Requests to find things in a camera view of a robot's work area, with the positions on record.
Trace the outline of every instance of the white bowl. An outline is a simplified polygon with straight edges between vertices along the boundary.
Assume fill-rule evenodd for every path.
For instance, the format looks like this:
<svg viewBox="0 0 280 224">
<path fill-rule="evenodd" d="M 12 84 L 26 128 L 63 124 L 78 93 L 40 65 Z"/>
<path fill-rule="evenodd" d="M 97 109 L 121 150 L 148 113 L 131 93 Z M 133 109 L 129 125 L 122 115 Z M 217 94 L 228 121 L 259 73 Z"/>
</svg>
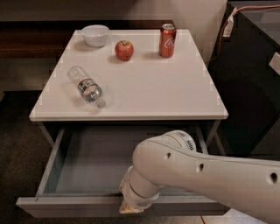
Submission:
<svg viewBox="0 0 280 224">
<path fill-rule="evenodd" d="M 109 28 L 101 24 L 86 26 L 81 30 L 81 35 L 89 46 L 102 47 L 106 43 Z"/>
</svg>

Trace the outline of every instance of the water bottle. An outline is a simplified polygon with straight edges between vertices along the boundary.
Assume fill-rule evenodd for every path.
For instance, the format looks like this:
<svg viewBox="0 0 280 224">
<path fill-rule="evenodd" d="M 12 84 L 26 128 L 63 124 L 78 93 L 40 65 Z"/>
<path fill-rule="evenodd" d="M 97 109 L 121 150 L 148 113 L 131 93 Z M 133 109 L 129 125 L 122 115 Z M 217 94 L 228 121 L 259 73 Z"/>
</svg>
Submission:
<svg viewBox="0 0 280 224">
<path fill-rule="evenodd" d="M 67 75 L 86 102 L 94 102 L 100 109 L 105 107 L 106 102 L 102 99 L 102 89 L 84 69 L 80 66 L 73 66 Z"/>
</svg>

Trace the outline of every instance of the apple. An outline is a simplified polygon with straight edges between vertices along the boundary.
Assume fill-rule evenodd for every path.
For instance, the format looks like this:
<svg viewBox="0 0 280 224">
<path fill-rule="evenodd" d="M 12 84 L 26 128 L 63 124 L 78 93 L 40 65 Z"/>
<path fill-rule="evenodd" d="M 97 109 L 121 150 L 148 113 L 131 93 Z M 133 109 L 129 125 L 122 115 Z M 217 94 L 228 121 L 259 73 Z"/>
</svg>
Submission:
<svg viewBox="0 0 280 224">
<path fill-rule="evenodd" d="M 134 52 L 134 47 L 128 40 L 121 40 L 115 45 L 115 55 L 119 60 L 130 60 Z"/>
</svg>

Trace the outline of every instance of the red can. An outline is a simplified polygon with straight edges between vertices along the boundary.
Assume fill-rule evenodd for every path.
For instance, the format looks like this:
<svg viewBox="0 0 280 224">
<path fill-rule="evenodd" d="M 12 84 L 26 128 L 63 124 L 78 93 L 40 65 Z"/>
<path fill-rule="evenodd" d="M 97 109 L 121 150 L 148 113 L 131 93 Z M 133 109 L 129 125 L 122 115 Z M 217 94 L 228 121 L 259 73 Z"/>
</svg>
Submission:
<svg viewBox="0 0 280 224">
<path fill-rule="evenodd" d="M 163 24 L 160 29 L 158 54 L 163 58 L 170 58 L 174 53 L 176 28 L 173 24 Z"/>
</svg>

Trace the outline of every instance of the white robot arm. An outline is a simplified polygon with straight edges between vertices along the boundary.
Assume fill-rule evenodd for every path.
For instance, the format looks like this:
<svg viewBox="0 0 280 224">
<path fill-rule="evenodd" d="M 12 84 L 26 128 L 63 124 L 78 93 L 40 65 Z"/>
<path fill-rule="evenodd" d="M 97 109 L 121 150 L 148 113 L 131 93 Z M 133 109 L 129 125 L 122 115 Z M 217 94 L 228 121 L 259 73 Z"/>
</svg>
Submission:
<svg viewBox="0 0 280 224">
<path fill-rule="evenodd" d="M 142 141 L 120 184 L 120 212 L 150 207 L 164 186 L 199 193 L 268 223 L 280 223 L 280 162 L 217 157 L 196 151 L 182 130 Z"/>
</svg>

